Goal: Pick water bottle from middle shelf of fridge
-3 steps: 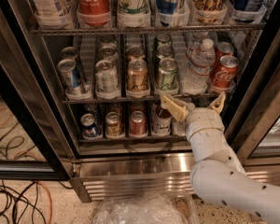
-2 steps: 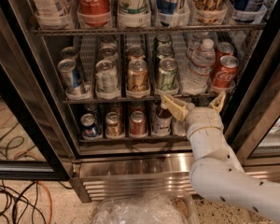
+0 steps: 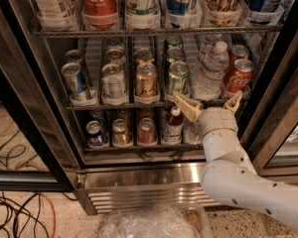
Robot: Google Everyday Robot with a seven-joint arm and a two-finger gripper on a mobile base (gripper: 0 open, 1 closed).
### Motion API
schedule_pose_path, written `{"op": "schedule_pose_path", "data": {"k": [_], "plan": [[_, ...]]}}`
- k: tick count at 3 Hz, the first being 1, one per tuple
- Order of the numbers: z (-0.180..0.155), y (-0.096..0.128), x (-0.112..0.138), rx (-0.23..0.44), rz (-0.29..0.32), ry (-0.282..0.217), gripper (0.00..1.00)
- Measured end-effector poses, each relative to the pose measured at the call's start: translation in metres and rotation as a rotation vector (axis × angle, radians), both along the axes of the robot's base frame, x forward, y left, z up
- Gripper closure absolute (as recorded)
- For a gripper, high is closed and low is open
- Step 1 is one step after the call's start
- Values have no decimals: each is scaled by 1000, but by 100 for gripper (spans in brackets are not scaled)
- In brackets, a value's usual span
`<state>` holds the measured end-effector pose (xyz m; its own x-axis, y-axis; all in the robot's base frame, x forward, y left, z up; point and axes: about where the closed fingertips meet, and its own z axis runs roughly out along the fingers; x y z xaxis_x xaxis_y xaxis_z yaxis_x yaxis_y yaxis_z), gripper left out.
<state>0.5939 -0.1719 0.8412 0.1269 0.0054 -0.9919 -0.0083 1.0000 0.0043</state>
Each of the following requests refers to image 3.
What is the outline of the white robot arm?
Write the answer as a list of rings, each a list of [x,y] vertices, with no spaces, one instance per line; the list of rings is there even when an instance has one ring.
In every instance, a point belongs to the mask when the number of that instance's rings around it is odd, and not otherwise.
[[[298,186],[259,176],[237,137],[235,112],[241,98],[237,92],[222,107],[205,109],[195,99],[173,94],[202,140],[207,163],[201,187],[221,204],[256,210],[298,230]]]

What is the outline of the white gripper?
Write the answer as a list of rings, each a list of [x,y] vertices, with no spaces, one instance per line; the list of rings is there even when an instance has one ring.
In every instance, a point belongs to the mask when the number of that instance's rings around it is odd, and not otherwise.
[[[239,90],[221,107],[203,109],[203,105],[179,92],[173,92],[173,100],[184,116],[191,122],[197,122],[197,132],[203,139],[216,130],[229,130],[237,133],[238,127],[234,114],[239,108],[242,92]]]

